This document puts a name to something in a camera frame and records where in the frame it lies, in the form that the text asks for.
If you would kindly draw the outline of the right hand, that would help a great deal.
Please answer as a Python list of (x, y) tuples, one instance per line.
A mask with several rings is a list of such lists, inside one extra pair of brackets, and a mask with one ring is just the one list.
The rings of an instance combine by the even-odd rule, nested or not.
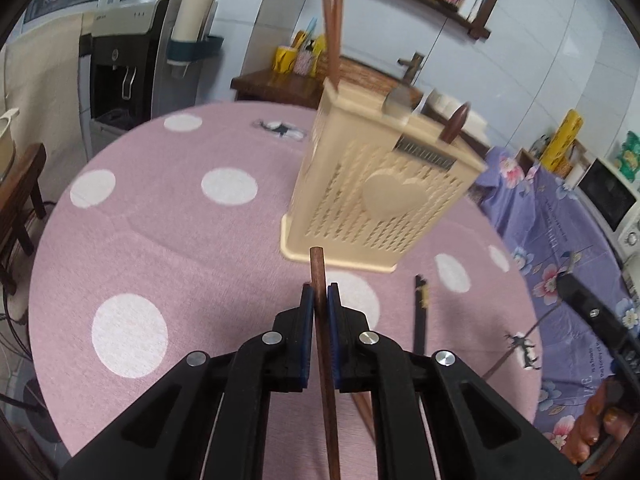
[(587, 401), (585, 411), (576, 419), (562, 449), (564, 456), (573, 465), (583, 464), (604, 434), (612, 437), (614, 443), (594, 462), (590, 469), (592, 474), (601, 470), (611, 460), (638, 418), (637, 414), (628, 414), (620, 408), (605, 407), (611, 382), (615, 382), (613, 377), (606, 378)]

